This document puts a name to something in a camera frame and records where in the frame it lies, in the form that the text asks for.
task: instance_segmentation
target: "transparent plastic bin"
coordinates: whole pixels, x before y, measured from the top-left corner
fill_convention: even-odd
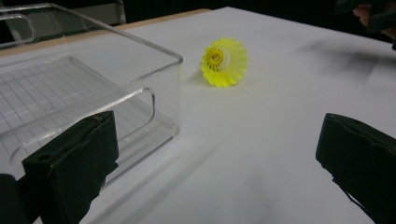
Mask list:
[[[102,111],[120,149],[107,184],[178,134],[178,54],[52,4],[1,7],[0,22],[0,173],[22,177],[24,158]]]

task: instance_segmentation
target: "table surface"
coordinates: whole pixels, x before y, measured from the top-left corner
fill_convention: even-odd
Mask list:
[[[83,223],[373,223],[315,152],[326,113],[396,136],[390,44],[229,7],[126,31],[183,56],[181,132],[105,189]],[[250,58],[226,89],[200,71],[222,37]]]

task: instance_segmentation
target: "shuttlecock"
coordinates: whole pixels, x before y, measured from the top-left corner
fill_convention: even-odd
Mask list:
[[[236,85],[248,70],[248,51],[240,41],[222,38],[214,41],[202,57],[204,78],[216,87]]]

